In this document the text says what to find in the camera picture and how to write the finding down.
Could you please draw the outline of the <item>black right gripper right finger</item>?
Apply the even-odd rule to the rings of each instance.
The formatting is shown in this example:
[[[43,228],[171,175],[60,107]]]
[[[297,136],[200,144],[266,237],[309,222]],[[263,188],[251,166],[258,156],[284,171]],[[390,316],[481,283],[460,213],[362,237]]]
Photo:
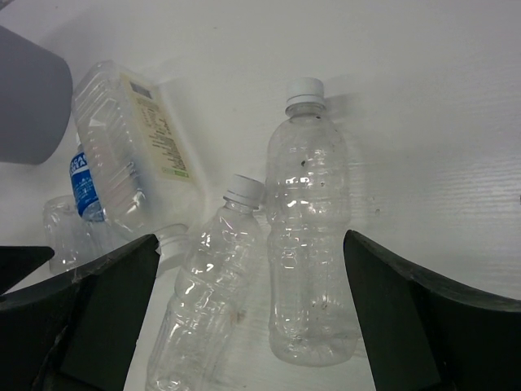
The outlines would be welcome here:
[[[352,298],[377,390],[518,390],[520,302],[469,287],[356,231]]]

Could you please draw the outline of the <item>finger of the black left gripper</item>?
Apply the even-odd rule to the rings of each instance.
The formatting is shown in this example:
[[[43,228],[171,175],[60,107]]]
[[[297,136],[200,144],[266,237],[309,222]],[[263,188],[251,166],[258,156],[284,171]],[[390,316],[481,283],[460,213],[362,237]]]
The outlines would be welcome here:
[[[0,248],[1,294],[49,261],[55,252],[47,246],[2,246]]]

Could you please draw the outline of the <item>blue label bottle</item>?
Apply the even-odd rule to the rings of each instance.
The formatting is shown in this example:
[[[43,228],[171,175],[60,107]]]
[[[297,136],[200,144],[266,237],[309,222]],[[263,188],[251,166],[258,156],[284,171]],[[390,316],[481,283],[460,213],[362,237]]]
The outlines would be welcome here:
[[[68,171],[72,194],[47,201],[43,209],[47,245],[55,253],[49,260],[53,275],[93,261],[111,252],[116,244],[105,222],[81,140],[76,141],[77,151]]]

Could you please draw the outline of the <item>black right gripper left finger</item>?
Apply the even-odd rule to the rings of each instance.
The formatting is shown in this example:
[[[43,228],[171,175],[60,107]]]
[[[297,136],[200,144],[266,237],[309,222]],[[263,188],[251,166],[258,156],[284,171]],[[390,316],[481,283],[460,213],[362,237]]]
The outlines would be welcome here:
[[[160,256],[144,235],[1,294],[3,390],[122,390]]]

